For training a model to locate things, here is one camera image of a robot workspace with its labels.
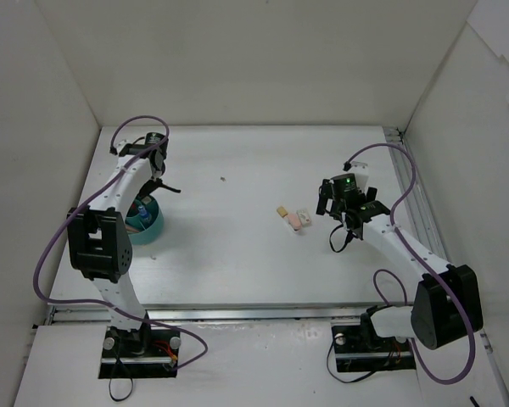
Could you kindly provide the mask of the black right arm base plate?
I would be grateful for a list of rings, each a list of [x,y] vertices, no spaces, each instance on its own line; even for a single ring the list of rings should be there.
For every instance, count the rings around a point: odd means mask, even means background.
[[[330,360],[338,373],[414,371],[416,361],[408,343],[370,336],[360,325],[332,326]]]

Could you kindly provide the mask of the clear blue-cap glue bottle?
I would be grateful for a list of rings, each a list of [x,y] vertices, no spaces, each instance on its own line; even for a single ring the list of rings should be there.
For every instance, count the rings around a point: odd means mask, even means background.
[[[140,204],[138,207],[138,216],[139,216],[139,219],[140,221],[144,224],[144,225],[150,225],[152,223],[152,215],[151,213],[148,211],[147,207],[144,206],[143,204]]]

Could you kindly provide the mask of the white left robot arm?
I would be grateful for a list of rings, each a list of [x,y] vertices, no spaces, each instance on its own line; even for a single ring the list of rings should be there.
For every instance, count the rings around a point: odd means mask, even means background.
[[[151,243],[164,228],[152,193],[164,186],[167,137],[149,132],[143,144],[123,142],[105,189],[72,209],[67,226],[70,263],[109,304],[111,327],[131,354],[146,354],[153,335],[143,328],[147,312],[137,299],[128,271],[133,245]]]

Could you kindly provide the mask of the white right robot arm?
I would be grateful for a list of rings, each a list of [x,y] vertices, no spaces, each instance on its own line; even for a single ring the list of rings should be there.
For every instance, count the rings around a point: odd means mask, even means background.
[[[413,338],[437,349],[484,326],[475,272],[454,266],[431,253],[401,226],[390,210],[375,199],[376,189],[362,192],[355,174],[325,179],[319,188],[318,215],[329,215],[346,229],[345,241],[359,239],[384,255],[402,279],[417,285],[413,303],[369,309],[358,338],[377,349],[389,337]]]

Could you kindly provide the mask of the orange highlighter pen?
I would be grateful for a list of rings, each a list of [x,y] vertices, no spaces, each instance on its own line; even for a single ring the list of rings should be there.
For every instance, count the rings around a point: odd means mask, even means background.
[[[130,225],[126,225],[126,230],[128,233],[140,233],[141,230],[133,227],[133,226],[130,226]]]

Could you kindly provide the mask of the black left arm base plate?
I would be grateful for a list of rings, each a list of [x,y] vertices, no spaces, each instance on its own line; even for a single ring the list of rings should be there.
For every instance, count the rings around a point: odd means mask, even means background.
[[[136,354],[132,351],[132,344],[108,329],[103,341],[98,378],[175,378],[181,344],[179,331],[153,328],[145,349]]]

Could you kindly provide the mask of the yellow eraser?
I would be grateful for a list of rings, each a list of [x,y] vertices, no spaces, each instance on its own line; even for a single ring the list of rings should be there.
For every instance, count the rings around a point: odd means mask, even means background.
[[[277,213],[281,216],[281,217],[285,217],[288,215],[288,211],[283,207],[283,206],[280,206],[277,208]]]

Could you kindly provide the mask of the white boxed eraser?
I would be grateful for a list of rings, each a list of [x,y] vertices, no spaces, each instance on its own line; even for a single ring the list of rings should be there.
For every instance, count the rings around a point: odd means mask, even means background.
[[[307,209],[298,209],[296,215],[299,218],[300,224],[303,227],[308,227],[312,224],[310,213]]]

